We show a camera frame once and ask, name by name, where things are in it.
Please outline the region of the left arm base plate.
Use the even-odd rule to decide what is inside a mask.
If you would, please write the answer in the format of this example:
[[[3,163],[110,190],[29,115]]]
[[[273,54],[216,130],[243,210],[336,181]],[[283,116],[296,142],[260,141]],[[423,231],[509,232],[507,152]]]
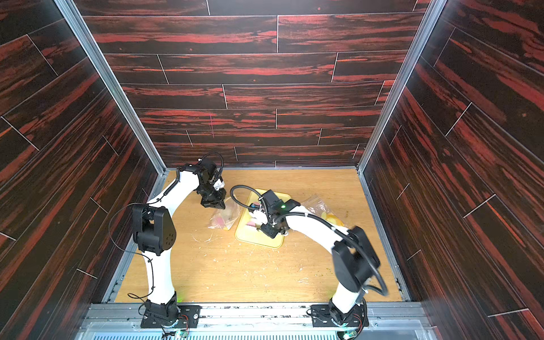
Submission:
[[[140,327],[143,329],[192,329],[198,326],[201,314],[199,305],[146,305]]]

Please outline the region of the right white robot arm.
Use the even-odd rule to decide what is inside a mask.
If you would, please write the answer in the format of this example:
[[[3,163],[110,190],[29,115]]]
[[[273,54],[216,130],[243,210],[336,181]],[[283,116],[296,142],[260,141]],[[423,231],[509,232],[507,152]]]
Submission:
[[[389,294],[379,272],[381,262],[361,228],[335,225],[293,199],[281,200],[271,190],[259,194],[257,201],[246,209],[256,220],[257,229],[266,236],[273,238],[293,230],[317,242],[331,254],[338,286],[329,301],[329,313],[339,326],[348,322],[368,291],[381,296]]]

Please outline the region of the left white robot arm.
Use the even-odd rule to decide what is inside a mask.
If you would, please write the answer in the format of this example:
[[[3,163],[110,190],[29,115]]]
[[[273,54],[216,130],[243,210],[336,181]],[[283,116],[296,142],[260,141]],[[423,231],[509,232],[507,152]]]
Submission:
[[[149,293],[143,298],[146,320],[166,327],[179,319],[177,294],[171,280],[171,248],[177,238],[172,217],[185,199],[195,192],[205,208],[225,209],[224,160],[220,163],[209,154],[195,164],[176,169],[176,178],[147,203],[132,207],[133,241],[144,256]]]

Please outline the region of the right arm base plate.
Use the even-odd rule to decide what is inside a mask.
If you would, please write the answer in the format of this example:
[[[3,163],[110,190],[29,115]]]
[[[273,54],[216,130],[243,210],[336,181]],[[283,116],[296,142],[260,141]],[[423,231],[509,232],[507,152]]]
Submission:
[[[311,318],[313,327],[368,327],[366,310],[361,305],[355,305],[347,313],[341,312],[332,304],[311,305],[307,315]]]

